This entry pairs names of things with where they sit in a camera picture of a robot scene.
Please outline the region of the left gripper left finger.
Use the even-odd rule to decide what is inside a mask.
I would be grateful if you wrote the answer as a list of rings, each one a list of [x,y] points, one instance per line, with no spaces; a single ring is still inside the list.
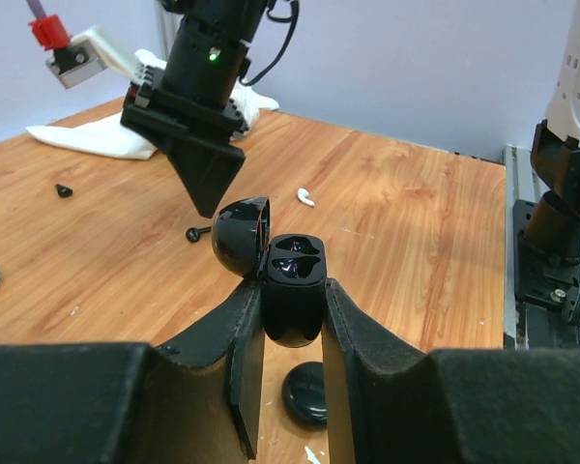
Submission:
[[[257,453],[261,289],[243,281],[158,347],[0,345],[0,463],[246,463]]]

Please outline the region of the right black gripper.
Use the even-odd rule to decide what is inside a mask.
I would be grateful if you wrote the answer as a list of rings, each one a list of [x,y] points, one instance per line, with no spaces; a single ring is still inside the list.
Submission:
[[[140,85],[130,86],[123,110],[148,126],[159,125],[164,135],[154,139],[158,149],[167,149],[197,213],[211,218],[245,162],[244,152],[227,142],[247,122],[232,101],[214,109],[168,91],[162,78],[162,72],[145,72]]]

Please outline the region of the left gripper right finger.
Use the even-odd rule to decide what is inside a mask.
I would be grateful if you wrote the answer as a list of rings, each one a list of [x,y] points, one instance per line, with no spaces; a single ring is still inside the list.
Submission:
[[[333,463],[580,463],[580,350],[423,353],[337,281],[326,299]]]

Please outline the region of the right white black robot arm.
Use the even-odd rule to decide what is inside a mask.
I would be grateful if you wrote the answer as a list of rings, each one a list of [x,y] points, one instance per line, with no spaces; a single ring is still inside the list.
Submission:
[[[231,100],[236,83],[253,85],[264,68],[246,80],[250,44],[263,17],[287,25],[293,37],[300,4],[276,16],[273,1],[164,1],[181,23],[165,68],[146,67],[123,104],[121,124],[164,153],[197,211],[211,218],[246,157],[231,138],[248,130],[242,109]]]

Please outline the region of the black earbud charging case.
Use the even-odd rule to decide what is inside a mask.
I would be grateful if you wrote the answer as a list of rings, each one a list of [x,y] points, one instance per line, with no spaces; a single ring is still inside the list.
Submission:
[[[303,362],[285,376],[281,398],[289,417],[311,429],[327,427],[324,369],[321,362]]]

